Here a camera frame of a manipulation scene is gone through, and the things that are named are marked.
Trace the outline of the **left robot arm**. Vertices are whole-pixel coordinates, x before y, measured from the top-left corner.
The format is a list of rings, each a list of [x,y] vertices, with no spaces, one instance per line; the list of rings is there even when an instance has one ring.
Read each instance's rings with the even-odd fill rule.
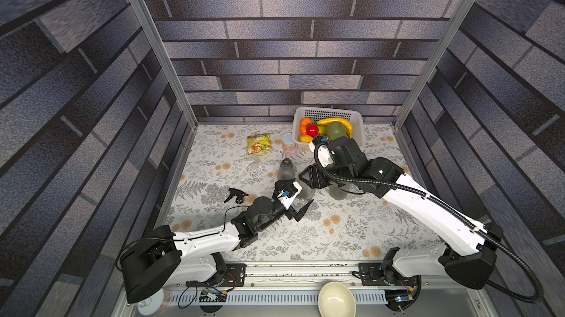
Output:
[[[118,265],[128,302],[144,301],[166,286],[222,283],[227,275],[223,253],[253,244],[282,217],[300,221],[308,207],[295,210],[292,204],[302,191],[298,181],[280,180],[272,197],[258,197],[218,227],[181,233],[163,225],[129,243],[119,253]]]

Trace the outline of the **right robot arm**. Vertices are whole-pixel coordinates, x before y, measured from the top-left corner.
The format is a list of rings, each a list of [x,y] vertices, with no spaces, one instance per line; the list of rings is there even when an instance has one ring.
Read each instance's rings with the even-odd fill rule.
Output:
[[[483,238],[487,226],[434,197],[391,160],[368,159],[352,138],[327,143],[319,136],[308,147],[315,162],[312,187],[354,185],[406,211],[442,240],[428,249],[390,249],[379,278],[398,285],[416,276],[445,276],[475,290],[487,284],[497,260],[495,245]]]

